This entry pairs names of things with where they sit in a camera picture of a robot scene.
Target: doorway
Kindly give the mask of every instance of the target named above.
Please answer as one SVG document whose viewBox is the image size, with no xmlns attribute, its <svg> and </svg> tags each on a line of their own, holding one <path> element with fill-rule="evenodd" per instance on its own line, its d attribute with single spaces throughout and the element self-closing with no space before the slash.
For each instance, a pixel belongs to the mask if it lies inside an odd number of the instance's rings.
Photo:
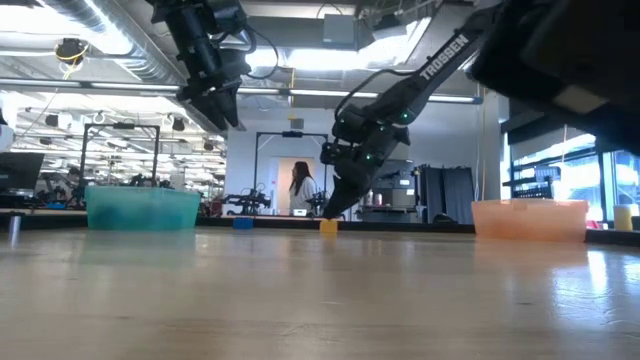
<svg viewBox="0 0 640 360">
<path fill-rule="evenodd" d="M 305 161 L 309 164 L 309 171 L 315 174 L 315 162 L 313 158 L 281 157 L 278 163 L 277 199 L 278 213 L 280 215 L 289 214 L 289 187 L 291 186 L 291 170 L 298 161 Z"/>
</svg>

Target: black curtain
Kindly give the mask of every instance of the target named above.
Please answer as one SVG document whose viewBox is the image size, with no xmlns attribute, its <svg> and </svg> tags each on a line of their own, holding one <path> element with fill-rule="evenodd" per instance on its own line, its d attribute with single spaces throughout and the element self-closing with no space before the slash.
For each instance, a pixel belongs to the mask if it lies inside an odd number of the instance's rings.
<svg viewBox="0 0 640 360">
<path fill-rule="evenodd" d="M 473 175 L 469 168 L 445 169 L 444 198 L 446 213 L 460 224 L 473 224 Z"/>
<path fill-rule="evenodd" d="M 470 168 L 421 166 L 420 195 L 420 204 L 426 207 L 423 222 L 432 223 L 434 216 L 447 214 L 460 224 L 473 224 L 473 175 Z"/>
<path fill-rule="evenodd" d="M 424 166 L 421 168 L 422 205 L 426 207 L 423 222 L 431 223 L 433 217 L 444 212 L 442 170 Z"/>
</svg>

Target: blue block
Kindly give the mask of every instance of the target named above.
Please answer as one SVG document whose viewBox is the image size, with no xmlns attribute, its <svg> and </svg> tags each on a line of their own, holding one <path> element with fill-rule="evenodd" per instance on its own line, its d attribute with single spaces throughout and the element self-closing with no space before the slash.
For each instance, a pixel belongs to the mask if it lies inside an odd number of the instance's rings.
<svg viewBox="0 0 640 360">
<path fill-rule="evenodd" d="M 253 219 L 235 218 L 233 219 L 233 228 L 236 230 L 251 230 L 253 229 Z"/>
</svg>

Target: blue plastic container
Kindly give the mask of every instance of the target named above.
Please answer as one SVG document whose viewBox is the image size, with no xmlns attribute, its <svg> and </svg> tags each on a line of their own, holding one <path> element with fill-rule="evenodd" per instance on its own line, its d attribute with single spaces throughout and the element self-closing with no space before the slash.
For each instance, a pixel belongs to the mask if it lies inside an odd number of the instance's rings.
<svg viewBox="0 0 640 360">
<path fill-rule="evenodd" d="M 89 186 L 85 199 L 92 230 L 189 229 L 200 204 L 197 193 L 144 187 Z"/>
</svg>

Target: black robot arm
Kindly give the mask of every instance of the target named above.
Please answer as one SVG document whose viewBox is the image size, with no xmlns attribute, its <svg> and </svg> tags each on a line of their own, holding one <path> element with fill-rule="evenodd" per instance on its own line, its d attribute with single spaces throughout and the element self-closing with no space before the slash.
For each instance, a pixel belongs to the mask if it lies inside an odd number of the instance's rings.
<svg viewBox="0 0 640 360">
<path fill-rule="evenodd" d="M 381 94 L 375 102 L 358 108 L 345 98 L 336 109 L 333 143 L 323 146 L 321 161 L 334 165 L 334 191 L 323 216 L 334 218 L 364 196 L 378 169 L 398 143 L 410 145 L 407 128 L 422 112 L 433 92 L 482 46 L 492 29 L 500 5 L 475 11 L 427 62 L 411 73 L 382 70 L 381 73 L 407 76 Z"/>
<path fill-rule="evenodd" d="M 165 22 L 176 43 L 177 59 L 189 71 L 178 100 L 195 107 L 221 131 L 239 125 L 236 94 L 241 75 L 251 76 L 245 56 L 255 51 L 257 34 L 238 0 L 147 0 L 152 23 Z M 246 50 L 223 48 L 228 36 L 246 37 Z"/>
</svg>

